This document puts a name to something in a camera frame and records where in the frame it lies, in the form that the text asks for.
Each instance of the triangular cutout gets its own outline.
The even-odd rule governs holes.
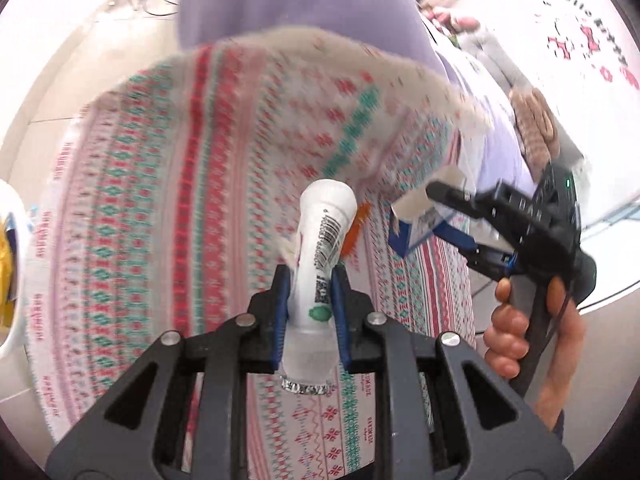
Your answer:
[[[516,420],[516,411],[475,366],[467,363],[463,370],[483,429],[492,430]]]
[[[156,363],[147,366],[108,407],[104,418],[114,424],[136,430],[142,421],[142,412],[145,409],[146,400],[151,392],[157,371],[158,365]]]

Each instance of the white tube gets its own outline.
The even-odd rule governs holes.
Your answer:
[[[300,224],[282,355],[283,384],[297,392],[321,391],[338,364],[330,299],[331,272],[340,257],[358,203],[349,186],[316,180],[300,197]]]

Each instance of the orange object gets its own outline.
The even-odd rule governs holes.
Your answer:
[[[356,246],[358,236],[360,235],[360,228],[364,225],[364,222],[369,218],[369,212],[371,211],[371,204],[365,202],[358,206],[356,216],[353,219],[349,232],[344,237],[344,243],[342,244],[342,250],[340,251],[340,258],[346,258],[351,254],[353,248]]]

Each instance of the black handle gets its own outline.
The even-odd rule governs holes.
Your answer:
[[[546,309],[547,284],[538,285],[527,276],[512,276],[510,281],[511,306],[529,317],[529,327],[525,334],[529,352],[520,360],[520,373],[510,381],[516,393],[524,397],[534,381],[536,372],[546,376],[548,371],[548,367],[538,365],[546,348],[546,334],[551,323],[551,314]]]

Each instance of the purple fabric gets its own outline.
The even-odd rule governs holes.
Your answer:
[[[504,179],[533,192],[513,126],[492,95],[496,83],[487,72],[477,74],[464,57],[436,52],[415,0],[180,0],[178,37],[184,49],[283,25],[319,27],[413,59],[474,95],[494,120],[478,189]]]

